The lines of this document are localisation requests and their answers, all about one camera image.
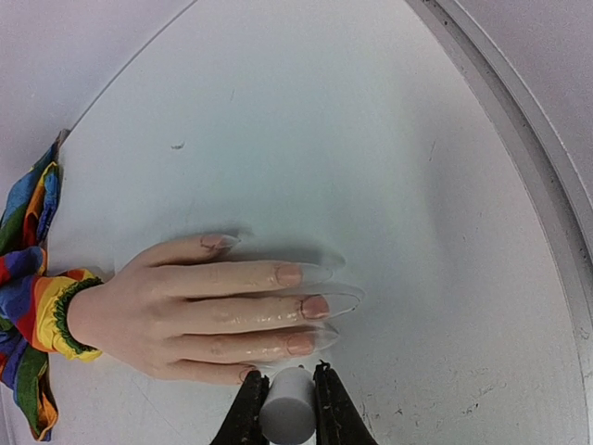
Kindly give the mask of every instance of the mannequin hand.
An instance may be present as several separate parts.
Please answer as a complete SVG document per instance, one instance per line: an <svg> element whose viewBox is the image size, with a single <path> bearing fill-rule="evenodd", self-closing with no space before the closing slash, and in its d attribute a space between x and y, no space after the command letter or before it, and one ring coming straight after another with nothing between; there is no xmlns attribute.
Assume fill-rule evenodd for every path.
<svg viewBox="0 0 593 445"><path fill-rule="evenodd" d="M315 336L298 326L327 318L327 301L273 291L330 273L274 261L205 263L235 242L195 236L144 251L72 300L71 334L153 377L218 384L241 383L253 369L245 362L311 354ZM241 297L260 292L271 293Z"/></svg>

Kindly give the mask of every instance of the long transparent nail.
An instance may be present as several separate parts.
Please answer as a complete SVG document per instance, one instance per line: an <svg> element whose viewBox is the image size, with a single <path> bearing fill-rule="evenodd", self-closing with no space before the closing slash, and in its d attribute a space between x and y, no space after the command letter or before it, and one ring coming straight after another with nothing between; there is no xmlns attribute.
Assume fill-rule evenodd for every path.
<svg viewBox="0 0 593 445"><path fill-rule="evenodd" d="M281 286L309 286L323 283L334 273L330 269L307 263L280 264L276 268L276 279Z"/></svg>
<svg viewBox="0 0 593 445"><path fill-rule="evenodd" d="M200 242L204 248L223 250L235 247L241 240L231 235L205 235Z"/></svg>
<svg viewBox="0 0 593 445"><path fill-rule="evenodd" d="M286 347L291 355L303 357L319 350L326 350L339 338L338 332L330 326L310 326L291 335L286 340Z"/></svg>
<svg viewBox="0 0 593 445"><path fill-rule="evenodd" d="M361 300L346 293L311 295L301 302L301 312L306 320L328 320L356 310Z"/></svg>

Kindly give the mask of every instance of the colorful fabric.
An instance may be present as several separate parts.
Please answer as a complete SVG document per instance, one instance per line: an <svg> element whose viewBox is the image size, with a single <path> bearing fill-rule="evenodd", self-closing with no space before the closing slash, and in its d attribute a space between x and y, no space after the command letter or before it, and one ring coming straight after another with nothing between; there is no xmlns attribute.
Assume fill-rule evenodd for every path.
<svg viewBox="0 0 593 445"><path fill-rule="evenodd" d="M84 270L44 276L43 245L59 201L57 151L67 135L13 186L0 220L0 380L39 441L51 439L57 421L47 352L86 362L100 355L76 342L66 323L74 294L100 280Z"/></svg>

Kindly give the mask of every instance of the white wall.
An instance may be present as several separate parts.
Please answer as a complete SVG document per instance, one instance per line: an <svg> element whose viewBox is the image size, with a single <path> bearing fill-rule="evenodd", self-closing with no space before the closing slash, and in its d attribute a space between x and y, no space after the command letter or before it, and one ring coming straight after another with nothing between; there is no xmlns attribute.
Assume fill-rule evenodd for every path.
<svg viewBox="0 0 593 445"><path fill-rule="evenodd" d="M191 0L0 2L0 201Z"/></svg>

